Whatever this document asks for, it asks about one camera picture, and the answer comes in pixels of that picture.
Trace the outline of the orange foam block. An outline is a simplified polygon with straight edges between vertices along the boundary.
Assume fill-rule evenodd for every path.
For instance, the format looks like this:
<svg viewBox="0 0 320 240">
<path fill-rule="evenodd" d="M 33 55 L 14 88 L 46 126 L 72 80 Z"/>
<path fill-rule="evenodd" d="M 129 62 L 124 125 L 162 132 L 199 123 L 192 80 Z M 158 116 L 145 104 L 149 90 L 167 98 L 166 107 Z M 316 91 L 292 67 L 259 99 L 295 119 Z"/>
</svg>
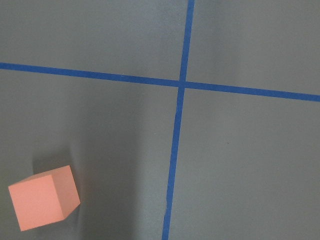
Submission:
<svg viewBox="0 0 320 240">
<path fill-rule="evenodd" d="M 8 190 L 22 232 L 63 221 L 81 203 L 69 165 L 34 174 Z"/>
</svg>

